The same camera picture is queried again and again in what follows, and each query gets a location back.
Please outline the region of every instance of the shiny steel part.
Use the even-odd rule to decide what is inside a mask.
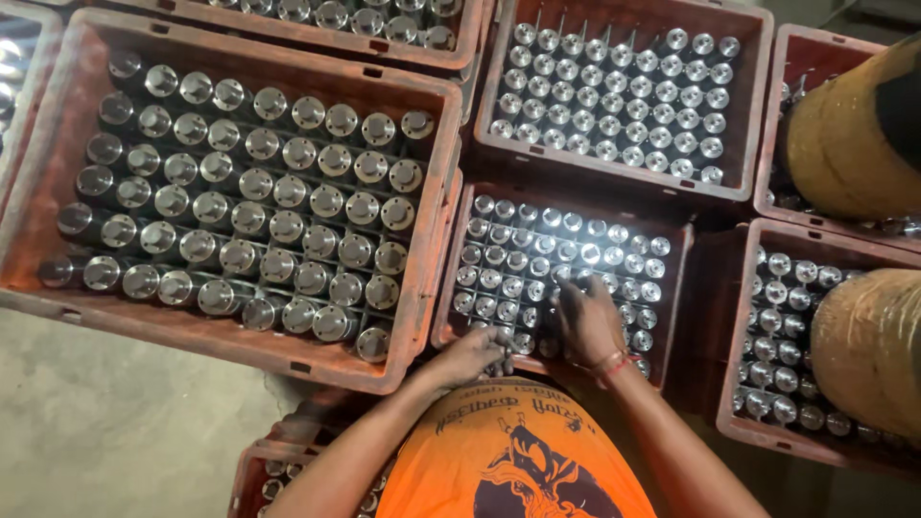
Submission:
[[[371,262],[377,246],[361,234],[349,234],[339,241],[339,260],[352,268],[363,268]]]
[[[384,30],[384,16],[375,9],[358,9],[353,15],[349,26],[352,32],[359,36],[374,37]]]
[[[326,107],[315,97],[302,97],[291,107],[291,118],[301,129],[316,130],[326,120]]]
[[[179,87],[180,79],[176,72],[166,65],[156,65],[147,71],[144,88],[150,95],[164,98],[173,94]]]
[[[272,190],[272,198],[283,208],[299,208],[312,199],[313,190],[297,176],[286,174],[278,179]]]
[[[330,144],[320,151],[318,162],[324,176],[340,179],[352,169],[352,154],[345,146]]]
[[[225,272],[254,276],[259,273],[262,250],[262,247],[257,247],[249,241],[232,240],[221,247],[218,257]]]
[[[467,234],[475,239],[479,240],[486,235],[486,232],[489,231],[489,222],[482,218],[471,218],[467,223]]]
[[[39,263],[38,277],[47,288],[79,288],[83,285],[84,268],[91,257],[85,255],[53,255]]]
[[[703,183],[720,185],[723,182],[723,170],[716,166],[707,166],[701,171],[700,179]]]
[[[545,257],[535,257],[531,260],[528,271],[532,277],[545,277],[550,273],[550,261]]]
[[[252,299],[253,289],[224,279],[206,282],[198,291],[198,307],[215,316],[230,316],[243,309]]]
[[[802,358],[802,351],[799,350],[795,342],[784,340],[777,346],[777,355],[784,364],[795,367]]]
[[[226,238],[198,229],[182,236],[179,250],[182,258],[189,263],[202,266],[219,265],[218,256],[226,243]]]
[[[97,133],[87,142],[87,158],[101,166],[115,163],[123,152],[122,141],[119,137],[110,133]]]
[[[680,90],[671,81],[662,81],[656,85],[656,99],[660,102],[672,102],[678,99]]]
[[[618,246],[609,246],[604,249],[604,255],[601,257],[604,261],[604,264],[609,268],[613,268],[617,265],[620,265],[624,262],[624,250]]]
[[[3,83],[3,85],[3,88],[9,88],[6,83]],[[10,95],[8,97],[10,98],[9,101],[4,102],[4,104],[13,106],[16,96]],[[114,91],[103,97],[99,102],[99,118],[104,123],[121,126],[126,124],[134,114],[134,104],[131,98],[122,91]]]
[[[639,121],[643,121],[649,116],[649,105],[642,99],[631,100],[627,103],[627,115],[635,122],[639,123]]]
[[[193,184],[198,178],[198,164],[192,155],[177,153],[164,162],[163,173],[170,183],[184,187]]]
[[[384,203],[380,217],[388,229],[406,230],[415,223],[415,208],[406,198],[394,196]]]
[[[342,191],[323,183],[310,195],[310,210],[321,218],[335,218],[344,205]]]
[[[391,18],[384,26],[384,36],[390,41],[398,43],[412,43],[419,33],[419,26],[415,20],[407,16]]]
[[[84,267],[83,284],[94,291],[116,291],[129,267],[131,264],[124,259],[97,255]]]
[[[198,301],[198,291],[207,277],[193,272],[173,270],[160,279],[157,296],[169,306],[188,306]]]
[[[799,409],[799,424],[806,430],[821,430],[825,426],[825,413],[815,405],[803,405]]]
[[[316,146],[314,146],[313,142],[303,137],[292,138],[282,147],[282,159],[285,161],[285,165],[295,171],[308,169],[315,163],[316,158]]]
[[[241,234],[262,236],[269,231],[269,220],[274,216],[274,211],[256,202],[245,201],[239,203],[231,212],[233,228]]]
[[[527,333],[518,333],[512,340],[512,351],[525,356],[534,352],[534,338]]]
[[[140,248],[141,229],[131,217],[116,214],[102,224],[102,242],[111,248],[131,250]]]
[[[315,302],[295,297],[282,310],[282,326],[290,333],[307,333],[313,326],[318,309]]]
[[[308,0],[279,0],[278,17],[285,21],[303,22],[310,17]]]
[[[461,314],[470,314],[473,311],[473,295],[466,291],[454,294],[454,300],[451,303],[454,311]]]
[[[260,276],[276,284],[291,284],[299,261],[289,251],[280,248],[269,250],[259,262]]]
[[[711,135],[719,135],[726,131],[726,118],[722,113],[709,113],[704,117],[704,129]]]
[[[694,176],[694,164],[688,159],[676,159],[669,166],[672,176],[691,178]]]
[[[215,85],[213,103],[222,112],[235,112],[241,106],[248,105],[251,99],[252,93],[236,79],[221,79]]]
[[[493,121],[489,126],[489,134],[500,136],[502,138],[511,138],[515,132],[515,126],[505,119]]]
[[[355,175],[358,177],[358,180],[367,184],[375,184],[381,182],[387,176],[387,169],[390,164],[387,162],[387,159],[378,151],[365,151],[364,153],[358,155],[355,159]],[[401,160],[397,162],[393,167],[396,168],[399,166],[399,174],[405,176],[410,182],[414,180],[414,171],[419,170],[419,166],[411,160]],[[421,182],[422,176],[420,171],[419,180]],[[397,186],[402,187],[402,184],[397,183],[394,185],[394,188]]]
[[[335,0],[323,2],[314,11],[314,20],[318,27],[340,30],[348,23],[348,10]]]
[[[268,331],[277,327],[282,322],[282,313],[285,310],[286,300],[281,297],[269,296],[261,299],[252,299],[243,306],[243,327],[252,331]]]
[[[378,219],[380,202],[373,194],[358,192],[345,202],[345,214],[349,220],[360,226],[373,224]]]
[[[610,115],[616,115],[624,108],[624,98],[620,94],[608,92],[601,96],[601,107]]]
[[[149,144],[138,144],[128,151],[128,171],[138,176],[150,176],[160,167],[160,154]]]
[[[841,270],[834,266],[823,266],[819,269],[818,281],[819,286],[824,289],[831,289],[841,283],[844,275]]]
[[[266,200],[272,193],[273,186],[272,175],[258,168],[246,170],[239,177],[239,191],[248,200]]]
[[[387,276],[373,276],[365,287],[365,299],[376,310],[392,308],[400,298],[400,285]]]
[[[411,140],[422,140],[435,132],[435,118],[423,110],[411,110],[400,120],[400,128]]]
[[[752,350],[760,361],[770,363],[777,358],[777,344],[774,343],[774,340],[766,336],[757,338],[754,344],[752,344]]]
[[[338,274],[330,282],[330,300],[345,307],[356,305],[364,299],[365,285],[365,279],[357,274]]]
[[[492,318],[495,314],[495,307],[495,299],[491,297],[478,297],[473,303],[473,309],[476,311],[476,314],[483,318]]]

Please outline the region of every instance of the t-shirt print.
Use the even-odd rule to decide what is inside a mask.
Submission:
[[[653,517],[585,410],[542,383],[473,383],[438,401],[404,444],[379,518]]]

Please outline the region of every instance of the metal cylinder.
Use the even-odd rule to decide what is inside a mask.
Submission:
[[[310,171],[316,164],[316,158],[316,146],[304,137],[292,138],[282,148],[282,160],[294,171]]]
[[[38,277],[47,288],[79,288],[83,272],[92,257],[88,255],[57,254],[39,263]]]
[[[272,209],[252,201],[239,203],[230,215],[234,230],[248,236],[248,239],[268,237],[272,216]]]
[[[198,291],[198,307],[212,316],[232,316],[243,310],[254,294],[252,287],[224,279],[210,280]]]
[[[298,293],[319,297],[329,290],[333,277],[335,277],[335,271],[330,266],[307,261],[297,267],[294,286]]]
[[[218,257],[224,272],[244,277],[259,274],[264,248],[246,240],[231,240],[221,247]]]
[[[134,260],[123,257],[97,255],[84,266],[83,283],[93,291],[105,293],[120,291],[125,272],[134,264]]]
[[[304,255],[310,259],[333,259],[339,240],[339,235],[329,227],[310,225],[304,230]]]
[[[180,253],[182,258],[203,270],[220,271],[220,251],[227,239],[207,230],[192,230],[182,236]]]

